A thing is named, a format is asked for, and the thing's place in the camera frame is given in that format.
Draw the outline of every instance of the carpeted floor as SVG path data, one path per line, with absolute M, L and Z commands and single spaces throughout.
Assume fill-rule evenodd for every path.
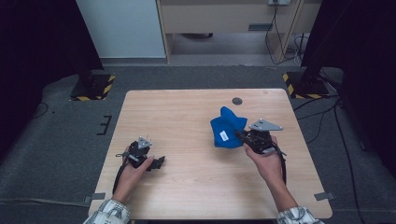
M 43 104 L 38 107 L 34 118 L 0 167 L 1 199 L 36 198 L 73 204 L 2 203 L 0 224 L 82 223 L 85 220 L 88 204 L 83 201 L 86 196 L 94 193 L 127 91 L 286 89 L 282 75 L 299 68 L 128 66 L 107 67 L 106 70 L 116 78 L 107 98 L 102 101 L 69 101 L 69 94 L 78 81 L 77 76 L 48 85 L 43 92 Z M 316 100 L 296 110 L 296 117 L 303 118 L 322 112 L 334 106 L 336 100 L 337 97 Z M 290 99 L 294 108 L 308 101 Z M 330 201 L 333 216 L 323 221 L 337 224 L 361 223 L 356 209 L 355 191 L 366 223 L 395 222 L 396 180 L 381 165 L 375 152 L 360 149 L 359 139 L 347 114 L 339 106 L 336 111 L 346 139 L 354 182 L 351 180 L 347 152 L 333 110 L 325 113 L 322 120 L 321 114 L 299 119 L 305 140 L 313 140 L 308 148 L 323 187 L 336 195 L 336 199 Z M 101 123 L 107 122 L 105 116 L 112 116 L 112 120 L 106 134 L 98 135 L 103 132 Z

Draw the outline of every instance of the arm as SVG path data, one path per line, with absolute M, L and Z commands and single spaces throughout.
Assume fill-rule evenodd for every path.
M 126 224 L 131 219 L 131 214 L 125 207 L 128 197 L 142 175 L 149 168 L 154 158 L 147 158 L 138 168 L 134 168 L 131 164 L 127 164 L 120 175 L 119 184 L 114 192 L 111 200 L 106 200 L 84 224 L 113 223 Z
M 276 153 L 265 155 L 257 154 L 247 144 L 244 144 L 247 155 L 256 164 L 259 174 L 264 179 L 274 198 L 277 211 L 277 222 L 283 224 L 316 223 L 323 224 L 315 219 L 308 209 L 300 207 L 290 194 L 282 179 L 282 169 L 279 156 Z

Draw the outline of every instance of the blue cloth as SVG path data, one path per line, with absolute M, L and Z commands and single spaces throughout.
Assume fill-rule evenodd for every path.
M 210 120 L 215 136 L 215 147 L 241 147 L 243 143 L 236 137 L 235 132 L 242 132 L 247 122 L 248 119 L 238 118 L 231 109 L 223 106 L 220 109 L 220 117 Z

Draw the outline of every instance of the table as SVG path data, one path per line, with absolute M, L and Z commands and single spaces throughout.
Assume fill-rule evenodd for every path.
M 156 0 L 167 61 L 171 61 L 174 34 L 246 33 L 266 31 L 274 6 L 262 0 Z M 268 33 L 269 47 L 281 62 L 292 34 L 310 33 L 321 0 L 291 0 L 277 7 L 275 27 Z
M 242 99 L 234 105 L 234 97 Z M 315 217 L 332 215 L 289 97 L 281 89 L 128 91 L 100 175 L 96 193 L 111 198 L 123 152 L 142 136 L 153 145 L 149 155 L 165 156 L 160 170 L 145 173 L 127 206 L 133 219 L 275 218 L 269 189 L 242 147 L 214 147 L 210 120 L 222 106 L 250 123 L 262 118 L 283 127 L 271 132 L 288 156 L 288 187 Z M 90 214 L 103 200 L 92 201 Z

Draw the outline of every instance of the white tag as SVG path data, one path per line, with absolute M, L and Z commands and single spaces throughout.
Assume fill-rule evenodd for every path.
M 227 141 L 229 139 L 228 136 L 227 136 L 227 133 L 225 131 L 222 131 L 220 133 L 220 136 L 221 136 L 223 142 L 225 142 L 225 141 Z

